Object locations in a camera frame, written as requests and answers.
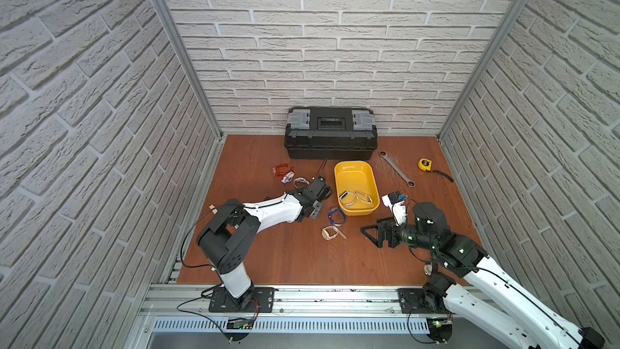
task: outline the tape measure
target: tape measure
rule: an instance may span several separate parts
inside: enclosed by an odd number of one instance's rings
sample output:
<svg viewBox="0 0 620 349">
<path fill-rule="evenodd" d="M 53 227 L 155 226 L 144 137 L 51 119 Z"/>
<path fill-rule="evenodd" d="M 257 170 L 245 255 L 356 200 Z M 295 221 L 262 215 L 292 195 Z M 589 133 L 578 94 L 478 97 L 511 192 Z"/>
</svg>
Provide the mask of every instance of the tape measure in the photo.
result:
<svg viewBox="0 0 620 349">
<path fill-rule="evenodd" d="M 425 171 L 425 172 L 431 172 L 430 170 L 430 166 L 433 164 L 433 162 L 430 159 L 426 159 L 426 158 L 422 158 L 418 161 L 418 167 L 420 168 L 420 170 Z M 454 182 L 454 179 L 452 179 L 452 177 L 446 173 L 440 172 L 439 170 L 433 170 L 433 173 L 438 173 L 441 174 L 443 176 L 445 176 L 448 180 L 450 180 L 450 182 Z"/>
<path fill-rule="evenodd" d="M 432 161 L 430 159 L 422 158 L 418 162 L 418 167 L 420 168 L 420 170 L 424 170 L 426 172 L 429 172 L 431 164 L 432 164 Z"/>
</svg>

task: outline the yellow plastic bin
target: yellow plastic bin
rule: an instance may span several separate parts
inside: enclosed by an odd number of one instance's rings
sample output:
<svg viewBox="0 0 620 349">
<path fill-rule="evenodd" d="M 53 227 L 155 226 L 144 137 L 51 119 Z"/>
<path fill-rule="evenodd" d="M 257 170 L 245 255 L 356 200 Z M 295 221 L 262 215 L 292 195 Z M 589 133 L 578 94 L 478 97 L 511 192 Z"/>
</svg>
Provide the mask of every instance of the yellow plastic bin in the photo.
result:
<svg viewBox="0 0 620 349">
<path fill-rule="evenodd" d="M 347 216 L 365 216 L 374 212 L 379 207 L 379 191 L 375 183 L 375 175 L 373 168 L 363 160 L 346 160 L 340 162 L 334 167 L 334 175 L 336 176 L 336 191 L 338 193 L 338 204 Z M 345 191 L 354 193 L 355 191 L 366 193 L 372 199 L 369 205 L 357 200 L 351 206 L 345 206 L 340 201 L 340 195 Z"/>
</svg>

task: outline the toolbox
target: toolbox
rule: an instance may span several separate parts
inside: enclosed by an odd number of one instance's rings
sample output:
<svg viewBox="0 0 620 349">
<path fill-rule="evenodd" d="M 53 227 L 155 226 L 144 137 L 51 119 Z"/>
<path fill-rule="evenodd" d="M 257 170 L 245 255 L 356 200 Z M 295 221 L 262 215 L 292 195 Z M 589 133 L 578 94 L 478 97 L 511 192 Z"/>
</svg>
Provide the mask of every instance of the toolbox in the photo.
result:
<svg viewBox="0 0 620 349">
<path fill-rule="evenodd" d="M 375 115 L 368 108 L 291 108 L 284 146 L 291 159 L 368 160 L 377 149 Z"/>
</svg>

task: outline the wrench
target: wrench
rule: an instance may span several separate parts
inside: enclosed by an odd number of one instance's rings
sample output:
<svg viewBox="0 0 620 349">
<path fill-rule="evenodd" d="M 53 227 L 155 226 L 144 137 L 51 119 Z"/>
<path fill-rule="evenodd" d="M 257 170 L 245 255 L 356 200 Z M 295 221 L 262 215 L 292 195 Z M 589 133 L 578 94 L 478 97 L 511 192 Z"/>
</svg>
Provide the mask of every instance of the wrench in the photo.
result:
<svg viewBox="0 0 620 349">
<path fill-rule="evenodd" d="M 409 178 L 407 178 L 407 175 L 403 174 L 403 172 L 400 171 L 400 169 L 398 168 L 398 166 L 394 163 L 394 161 L 388 157 L 388 153 L 385 151 L 379 151 L 379 155 L 386 160 L 387 163 L 389 163 L 390 166 L 392 166 L 393 169 L 396 170 L 396 172 L 398 173 L 398 175 L 400 175 L 400 177 L 402 179 L 405 180 L 405 182 L 407 182 L 407 186 L 409 186 L 410 188 L 415 186 L 415 182 L 413 182 L 412 180 L 410 180 Z"/>
</svg>

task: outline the wooden board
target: wooden board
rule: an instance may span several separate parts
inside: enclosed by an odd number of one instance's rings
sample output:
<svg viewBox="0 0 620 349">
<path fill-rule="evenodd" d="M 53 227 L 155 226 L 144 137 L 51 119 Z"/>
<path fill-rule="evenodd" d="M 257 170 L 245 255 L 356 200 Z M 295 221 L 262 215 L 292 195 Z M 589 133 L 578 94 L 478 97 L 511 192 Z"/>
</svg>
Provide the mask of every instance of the wooden board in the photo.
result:
<svg viewBox="0 0 620 349">
<path fill-rule="evenodd" d="M 292 190 L 292 183 L 282 186 L 272 176 L 272 167 L 278 164 L 289 163 L 294 167 L 296 177 L 303 176 L 310 180 L 322 161 L 289 159 L 283 141 L 282 136 L 228 136 L 201 214 L 209 210 L 209 205 L 221 205 L 230 198 L 252 203 Z M 414 188 L 409 188 L 379 156 L 380 150 L 386 151 L 416 183 Z M 452 231 L 480 243 L 456 185 L 444 176 L 420 170 L 417 166 L 420 158 L 432 160 L 433 169 L 450 174 L 436 138 L 380 137 L 379 148 L 368 161 L 373 167 L 379 195 L 398 190 L 418 202 L 431 201 L 446 213 Z M 336 163 L 337 160 L 328 160 L 322 172 L 327 184 L 334 190 Z M 378 249 L 360 233 L 361 226 L 388 217 L 390 212 L 387 207 L 380 205 L 368 216 L 348 217 L 341 228 L 347 239 L 337 237 L 326 241 L 321 236 L 321 229 L 330 225 L 327 212 L 338 204 L 336 194 L 323 204 L 315 220 L 307 218 L 301 223 L 280 224 L 256 236 L 245 258 L 245 268 L 254 283 L 417 285 L 426 282 L 423 263 L 408 252 L 407 246 L 399 245 L 391 249 L 384 244 L 382 249 Z M 198 223 L 185 257 L 186 264 L 208 263 L 195 243 L 195 237 L 211 217 L 212 214 L 208 214 Z M 422 259 L 429 257 L 425 250 L 414 252 Z M 219 279 L 210 267 L 183 267 L 177 282 L 218 283 Z"/>
</svg>

